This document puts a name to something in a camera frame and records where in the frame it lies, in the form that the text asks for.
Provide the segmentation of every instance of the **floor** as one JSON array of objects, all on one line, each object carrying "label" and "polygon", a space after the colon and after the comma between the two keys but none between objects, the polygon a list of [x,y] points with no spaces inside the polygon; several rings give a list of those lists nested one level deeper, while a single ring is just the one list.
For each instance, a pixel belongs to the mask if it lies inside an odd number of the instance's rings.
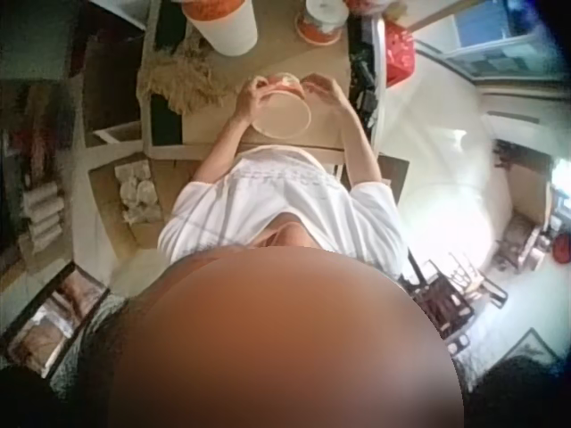
[{"label": "floor", "polygon": [[485,266],[511,217],[503,170],[493,167],[492,139],[480,98],[464,78],[417,55],[417,69],[386,93],[381,152],[410,162],[399,210],[422,264],[463,252]]},{"label": "floor", "polygon": [[511,216],[503,170],[493,167],[492,140],[480,120],[474,86],[417,56],[415,74],[386,94],[381,152],[410,162],[399,211],[420,264],[464,252],[508,293],[503,309],[484,306],[460,355],[478,377],[531,328],[560,358],[571,346],[571,265],[547,257],[536,272],[505,274],[489,266],[494,241]]}]

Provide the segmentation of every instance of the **bowl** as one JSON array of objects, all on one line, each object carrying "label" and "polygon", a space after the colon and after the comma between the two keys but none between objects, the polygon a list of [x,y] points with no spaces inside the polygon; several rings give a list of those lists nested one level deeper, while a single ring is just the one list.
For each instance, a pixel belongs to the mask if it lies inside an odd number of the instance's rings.
[{"label": "bowl", "polygon": [[299,94],[276,90],[268,95],[266,106],[252,123],[260,134],[275,140],[291,140],[311,124],[311,109]]}]

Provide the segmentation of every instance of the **person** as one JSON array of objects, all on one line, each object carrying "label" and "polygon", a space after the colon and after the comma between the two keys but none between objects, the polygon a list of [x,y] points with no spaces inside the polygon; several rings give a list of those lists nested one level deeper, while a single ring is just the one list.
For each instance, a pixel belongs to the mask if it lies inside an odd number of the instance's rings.
[{"label": "person", "polygon": [[161,234],[159,247],[171,262],[193,253],[200,263],[249,249],[297,246],[358,259],[392,278],[401,275],[408,256],[401,221],[359,117],[334,79],[313,74],[302,86],[335,113],[351,191],[302,149],[272,145],[236,157],[244,132],[276,89],[253,78]]}]

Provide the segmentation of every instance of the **hair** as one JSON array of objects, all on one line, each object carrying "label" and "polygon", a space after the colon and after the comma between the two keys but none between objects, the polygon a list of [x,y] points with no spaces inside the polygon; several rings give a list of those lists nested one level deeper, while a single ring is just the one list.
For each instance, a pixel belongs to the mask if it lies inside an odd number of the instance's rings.
[{"label": "hair", "polygon": [[[114,365],[122,352],[128,315],[137,311],[136,307],[134,301],[126,302],[108,316],[94,334],[83,339],[78,369],[65,403],[58,401],[46,381],[30,374],[28,369],[18,368],[15,374],[9,375],[3,371],[0,376],[3,403],[7,402],[4,396],[11,397],[11,402],[21,401],[19,406],[8,408],[12,413],[5,419],[9,421],[6,426],[63,426],[60,421],[86,428],[107,426]],[[505,360],[485,374],[471,390],[465,367],[456,360],[453,363],[459,378],[467,428],[535,428],[565,420],[558,418],[563,417],[562,409],[568,406],[571,398],[568,389],[571,366],[568,362],[563,374],[556,376],[548,367],[529,358]],[[25,411],[22,412],[22,402],[25,409],[34,409],[27,416]],[[50,403],[55,403],[50,407],[53,411],[41,412],[39,419],[30,418],[29,415],[37,413],[38,407],[46,408]]]}]

